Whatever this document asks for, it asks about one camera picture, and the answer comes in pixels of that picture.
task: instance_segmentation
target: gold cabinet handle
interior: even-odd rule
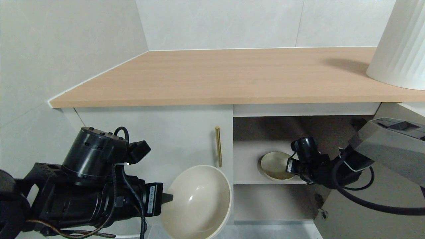
[[[218,167],[223,167],[223,157],[221,154],[221,139],[220,139],[220,126],[215,127],[215,139],[217,140],[217,155],[218,155]]]

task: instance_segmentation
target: white vase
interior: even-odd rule
[[[425,0],[397,0],[366,74],[425,90]]]

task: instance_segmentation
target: open cabinet door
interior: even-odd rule
[[[425,124],[425,117],[418,111],[399,103],[381,104],[375,114],[375,118],[380,117]],[[419,185],[382,164],[374,163],[372,167],[375,171],[373,185],[363,191],[350,191],[353,195],[382,205],[425,207],[425,195]],[[359,181],[350,187],[361,187],[369,180],[370,172],[365,170]],[[348,200],[336,190],[330,193],[314,223],[323,239],[425,238],[425,216],[400,216],[374,211]]]

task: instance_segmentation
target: white trim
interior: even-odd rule
[[[286,48],[376,48],[376,46],[288,46],[288,47],[253,47],[253,48],[204,48],[204,49],[168,49],[149,51],[201,51],[201,50],[250,50],[250,49],[286,49]]]
[[[68,92],[68,91],[70,91],[70,90],[72,90],[72,89],[74,89],[74,88],[76,88],[76,87],[78,87],[78,86],[80,86],[80,85],[82,85],[82,84],[84,84],[84,83],[88,82],[89,80],[91,80],[91,79],[93,79],[93,78],[96,78],[96,77],[100,76],[101,74],[106,73],[107,71],[110,71],[110,70],[112,70],[112,69],[114,69],[114,68],[116,68],[116,67],[118,67],[118,66],[120,66],[120,65],[122,65],[122,64],[124,64],[124,63],[127,63],[127,62],[129,62],[129,61],[133,60],[134,58],[137,58],[137,57],[139,57],[139,56],[141,56],[141,55],[143,55],[143,54],[145,54],[145,53],[147,53],[147,52],[149,52],[149,51],[143,52],[142,54],[137,55],[137,56],[135,56],[135,57],[133,57],[133,58],[131,58],[131,59],[128,59],[128,60],[126,60],[126,61],[124,61],[124,62],[122,62],[122,63],[120,63],[120,64],[118,64],[118,65],[116,65],[116,66],[114,66],[114,67],[112,67],[112,68],[109,68],[108,70],[106,70],[106,71],[104,71],[104,72],[101,72],[101,73],[99,73],[99,74],[97,74],[97,75],[93,76],[92,78],[89,78],[89,79],[87,79],[87,80],[85,80],[85,81],[81,82],[80,84],[74,85],[73,87],[71,87],[71,88],[69,88],[69,89],[67,89],[67,90],[64,90],[63,92],[61,92],[61,93],[59,93],[59,94],[57,94],[57,95],[53,96],[52,98],[48,99],[48,100],[47,100],[47,104],[50,106],[50,108],[53,108],[53,107],[52,107],[52,105],[50,104],[50,101],[51,101],[51,100],[54,100],[54,99],[56,99],[57,97],[59,97],[59,96],[61,96],[61,95],[65,94],[66,92]]]
[[[344,163],[347,165],[347,167],[349,167],[350,169],[351,169],[351,171],[353,171],[353,172],[360,172],[360,171],[362,171],[362,170],[365,170],[365,169],[367,169],[367,168],[369,168],[370,166],[368,166],[368,167],[366,167],[366,168],[362,168],[362,169],[359,169],[359,170],[354,170],[346,161],[344,161]]]

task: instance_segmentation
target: white bowl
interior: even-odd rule
[[[264,155],[260,165],[266,177],[274,181],[291,180],[294,175],[286,171],[290,156],[284,152],[270,152]]]
[[[227,223],[232,189],[217,168],[198,165],[181,173],[168,188],[174,199],[162,205],[161,221],[174,239],[210,239]]]

